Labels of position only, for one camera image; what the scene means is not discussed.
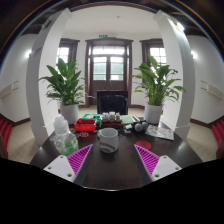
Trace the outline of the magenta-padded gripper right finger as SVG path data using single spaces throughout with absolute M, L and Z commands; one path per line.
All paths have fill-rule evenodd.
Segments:
M 144 185 L 181 170 L 181 167 L 167 155 L 158 156 L 138 145 L 135 145 L 135 150 Z

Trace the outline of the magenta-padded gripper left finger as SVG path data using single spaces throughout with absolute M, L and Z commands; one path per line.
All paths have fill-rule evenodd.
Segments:
M 67 181 L 82 186 L 93 154 L 90 144 L 69 156 L 59 155 L 44 170 Z

